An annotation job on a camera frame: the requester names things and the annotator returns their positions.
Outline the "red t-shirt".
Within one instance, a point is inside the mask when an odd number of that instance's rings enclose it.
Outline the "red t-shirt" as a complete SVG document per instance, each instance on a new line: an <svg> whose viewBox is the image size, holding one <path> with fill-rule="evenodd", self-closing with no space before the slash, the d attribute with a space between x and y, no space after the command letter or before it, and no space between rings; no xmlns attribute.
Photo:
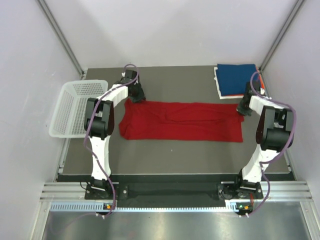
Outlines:
<svg viewBox="0 0 320 240"><path fill-rule="evenodd" d="M126 100L119 123L126 140L243 142L236 104Z"/></svg>

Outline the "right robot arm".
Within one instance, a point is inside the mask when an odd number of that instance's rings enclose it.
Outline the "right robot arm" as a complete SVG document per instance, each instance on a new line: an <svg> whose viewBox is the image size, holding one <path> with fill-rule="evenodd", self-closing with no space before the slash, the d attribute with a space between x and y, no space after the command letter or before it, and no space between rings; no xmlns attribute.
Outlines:
<svg viewBox="0 0 320 240"><path fill-rule="evenodd" d="M290 147L294 113L282 103L261 94L259 81L247 82L242 100L236 108L243 116L259 115L255 133L256 148L249 162L240 170L233 192L239 198L259 195L260 182L270 161L279 156L285 146Z"/></svg>

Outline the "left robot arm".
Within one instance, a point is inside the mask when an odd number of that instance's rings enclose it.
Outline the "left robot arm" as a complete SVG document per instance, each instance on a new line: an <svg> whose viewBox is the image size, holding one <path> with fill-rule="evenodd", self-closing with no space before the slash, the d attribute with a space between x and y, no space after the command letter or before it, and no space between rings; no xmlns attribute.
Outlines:
<svg viewBox="0 0 320 240"><path fill-rule="evenodd" d="M125 69L121 79L102 96L89 98L84 115L83 145L92 155L92 173L85 190L86 200L116 198L111 181L109 143L115 128L115 107L129 98L134 103L146 99L137 70Z"/></svg>

